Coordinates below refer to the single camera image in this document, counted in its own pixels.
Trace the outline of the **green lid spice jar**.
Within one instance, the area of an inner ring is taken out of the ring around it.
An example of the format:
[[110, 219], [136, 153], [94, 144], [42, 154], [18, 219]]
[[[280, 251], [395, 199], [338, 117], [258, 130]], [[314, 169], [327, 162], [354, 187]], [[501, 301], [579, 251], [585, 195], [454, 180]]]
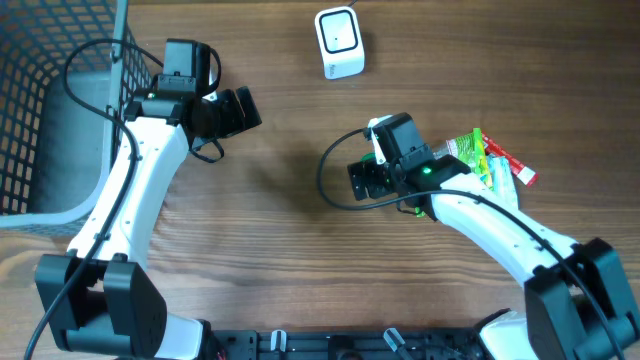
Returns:
[[376, 160], [374, 153], [368, 153], [361, 158], [361, 161], [363, 162], [370, 161], [370, 160]]

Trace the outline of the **green gummy candy bag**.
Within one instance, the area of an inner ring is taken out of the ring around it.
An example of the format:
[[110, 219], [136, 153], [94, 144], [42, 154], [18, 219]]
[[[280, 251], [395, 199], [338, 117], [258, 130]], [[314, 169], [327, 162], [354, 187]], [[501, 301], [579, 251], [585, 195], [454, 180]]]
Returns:
[[427, 144], [422, 146], [411, 156], [405, 180], [411, 190], [427, 192], [444, 190], [445, 183], [458, 175], [463, 176], [464, 189], [471, 185], [479, 185], [481, 189], [493, 187], [480, 128], [446, 140], [435, 151]]

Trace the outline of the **mint green wipes pack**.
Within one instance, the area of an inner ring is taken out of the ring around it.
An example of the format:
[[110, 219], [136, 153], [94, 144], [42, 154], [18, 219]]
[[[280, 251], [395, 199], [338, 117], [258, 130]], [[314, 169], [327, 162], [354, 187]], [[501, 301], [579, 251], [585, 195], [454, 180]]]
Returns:
[[493, 192], [507, 204], [518, 208], [518, 195], [508, 160], [502, 156], [489, 155], [487, 161], [493, 181]]

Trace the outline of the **red stick packet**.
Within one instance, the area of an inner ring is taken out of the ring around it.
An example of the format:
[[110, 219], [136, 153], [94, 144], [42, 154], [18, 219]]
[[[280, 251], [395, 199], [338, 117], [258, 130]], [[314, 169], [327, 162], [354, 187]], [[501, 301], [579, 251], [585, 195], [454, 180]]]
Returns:
[[482, 140], [485, 152], [497, 157], [504, 157], [508, 161], [511, 173], [524, 185], [531, 187], [538, 180], [538, 174], [533, 169], [507, 152], [491, 137], [482, 133]]

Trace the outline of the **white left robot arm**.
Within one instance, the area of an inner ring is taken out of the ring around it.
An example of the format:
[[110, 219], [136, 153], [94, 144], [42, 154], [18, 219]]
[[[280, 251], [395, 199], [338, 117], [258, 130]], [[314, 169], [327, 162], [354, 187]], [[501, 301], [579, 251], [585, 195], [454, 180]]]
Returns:
[[209, 322], [169, 313], [148, 277], [151, 235], [168, 187], [188, 156], [258, 126], [250, 91], [221, 90], [209, 45], [170, 39], [151, 84], [113, 117], [122, 139], [85, 225], [62, 255], [43, 256], [36, 332], [67, 352], [128, 359], [223, 359]]

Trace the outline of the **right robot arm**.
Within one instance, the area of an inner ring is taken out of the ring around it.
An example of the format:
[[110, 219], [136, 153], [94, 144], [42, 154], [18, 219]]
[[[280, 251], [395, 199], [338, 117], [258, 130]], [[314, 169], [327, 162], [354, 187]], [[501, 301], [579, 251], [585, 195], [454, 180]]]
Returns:
[[614, 248], [556, 233], [496, 196], [467, 164], [437, 158], [410, 115], [373, 118], [373, 153], [349, 165], [358, 200], [401, 201], [470, 238], [523, 288], [479, 336], [495, 359], [611, 359], [639, 340], [639, 309]]

